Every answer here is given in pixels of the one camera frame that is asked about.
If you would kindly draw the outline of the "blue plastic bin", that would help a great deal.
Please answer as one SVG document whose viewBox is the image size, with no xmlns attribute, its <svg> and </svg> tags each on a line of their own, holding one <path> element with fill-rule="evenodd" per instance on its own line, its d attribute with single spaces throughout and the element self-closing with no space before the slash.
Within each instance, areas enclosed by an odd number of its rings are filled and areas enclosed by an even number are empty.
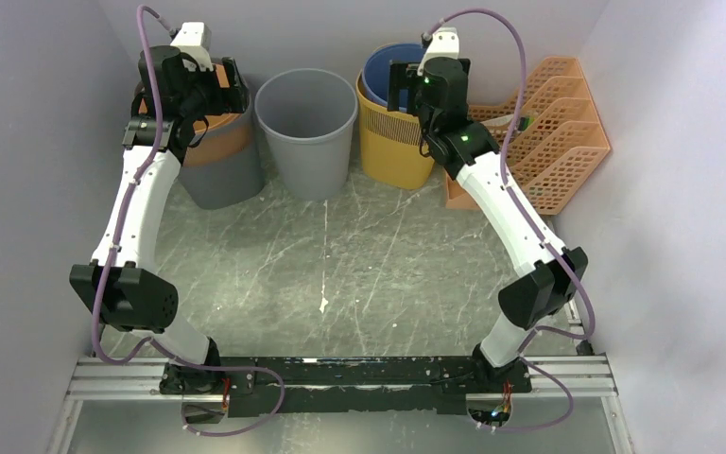
<svg viewBox="0 0 726 454">
<path fill-rule="evenodd" d="M 387 44 L 375 50 L 365 62 L 360 82 L 365 98 L 383 108 L 388 106 L 390 64 L 419 62 L 424 56 L 420 44 Z"/>
</svg>

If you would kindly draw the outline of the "orange plastic bin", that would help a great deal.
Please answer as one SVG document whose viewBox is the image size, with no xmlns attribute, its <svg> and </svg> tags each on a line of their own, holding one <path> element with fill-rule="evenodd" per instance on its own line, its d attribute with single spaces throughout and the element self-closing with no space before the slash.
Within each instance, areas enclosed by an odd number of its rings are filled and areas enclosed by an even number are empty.
<svg viewBox="0 0 726 454">
<path fill-rule="evenodd" d="M 240 152 L 252 142 L 251 93 L 232 61 L 214 61 L 190 71 L 185 57 L 165 57 L 147 66 L 130 105 L 123 154 L 146 159 L 156 131 L 158 153 L 170 152 L 186 167 L 205 166 Z"/>
</svg>

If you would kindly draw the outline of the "yellow mesh plastic bin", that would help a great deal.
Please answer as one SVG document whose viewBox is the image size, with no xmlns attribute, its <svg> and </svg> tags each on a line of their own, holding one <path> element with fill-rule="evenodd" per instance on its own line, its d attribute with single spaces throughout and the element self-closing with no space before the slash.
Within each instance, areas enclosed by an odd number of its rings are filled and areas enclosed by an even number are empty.
<svg viewBox="0 0 726 454">
<path fill-rule="evenodd" d="M 415 117 L 389 112 L 365 96 L 362 75 L 355 83 L 359 103 L 358 131 L 364 173 L 370 178 L 407 190 L 422 187 L 434 161 L 422 156 L 420 129 Z"/>
</svg>

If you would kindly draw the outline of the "light grey plastic bin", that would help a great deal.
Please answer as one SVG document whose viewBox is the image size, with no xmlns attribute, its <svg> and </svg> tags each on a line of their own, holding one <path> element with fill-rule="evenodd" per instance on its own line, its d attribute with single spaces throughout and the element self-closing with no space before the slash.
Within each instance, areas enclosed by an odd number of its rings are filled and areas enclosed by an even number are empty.
<svg viewBox="0 0 726 454">
<path fill-rule="evenodd" d="M 254 109 L 285 187 L 305 201 L 333 198 L 348 178 L 358 100 L 352 84 L 315 68 L 267 80 Z"/>
</svg>

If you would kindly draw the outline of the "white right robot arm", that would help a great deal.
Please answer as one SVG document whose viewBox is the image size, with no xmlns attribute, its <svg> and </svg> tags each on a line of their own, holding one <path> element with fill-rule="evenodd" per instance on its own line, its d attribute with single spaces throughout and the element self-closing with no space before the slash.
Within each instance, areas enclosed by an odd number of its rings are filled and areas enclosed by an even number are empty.
<svg viewBox="0 0 726 454">
<path fill-rule="evenodd" d="M 476 386 L 496 391 L 543 318 L 574 296 L 588 265 L 582 248 L 570 249 L 550 233 L 503 164 L 492 133 L 469 115 L 466 59 L 438 57 L 389 66 L 388 109 L 406 97 L 406 113 L 418 119 L 421 144 L 485 214 L 508 251 L 517 274 L 498 293 L 501 310 L 475 352 Z"/>
</svg>

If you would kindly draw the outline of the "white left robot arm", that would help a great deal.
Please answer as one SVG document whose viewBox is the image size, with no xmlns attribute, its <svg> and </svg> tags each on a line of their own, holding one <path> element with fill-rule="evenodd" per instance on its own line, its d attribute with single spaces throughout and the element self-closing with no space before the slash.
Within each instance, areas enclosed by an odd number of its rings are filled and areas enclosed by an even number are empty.
<svg viewBox="0 0 726 454">
<path fill-rule="evenodd" d="M 191 51 L 158 45 L 141 54 L 138 69 L 142 86 L 130 105 L 108 225 L 90 261 L 72 267 L 69 282 L 91 313 L 91 344 L 99 359 L 129 362 L 105 354 L 101 329 L 111 326 L 140 337 L 133 355 L 152 345 L 187 367 L 186 381 L 198 392 L 211 393 L 224 378 L 215 344 L 179 315 L 178 291 L 160 276 L 154 248 L 171 187 L 188 150 L 201 140 L 196 124 L 245 113 L 251 95 L 228 57 L 199 61 Z"/>
</svg>

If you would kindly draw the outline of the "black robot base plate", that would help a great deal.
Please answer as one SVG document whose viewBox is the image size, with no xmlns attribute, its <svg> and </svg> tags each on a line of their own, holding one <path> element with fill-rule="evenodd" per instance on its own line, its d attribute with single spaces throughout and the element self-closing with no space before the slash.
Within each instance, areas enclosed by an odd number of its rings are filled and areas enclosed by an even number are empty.
<svg viewBox="0 0 726 454">
<path fill-rule="evenodd" d="M 462 415 L 476 394 L 530 393 L 518 360 L 493 368 L 471 356 L 223 357 L 223 371 L 166 363 L 158 392 L 185 402 L 216 398 L 231 418 L 279 413 L 433 410 Z"/>
</svg>

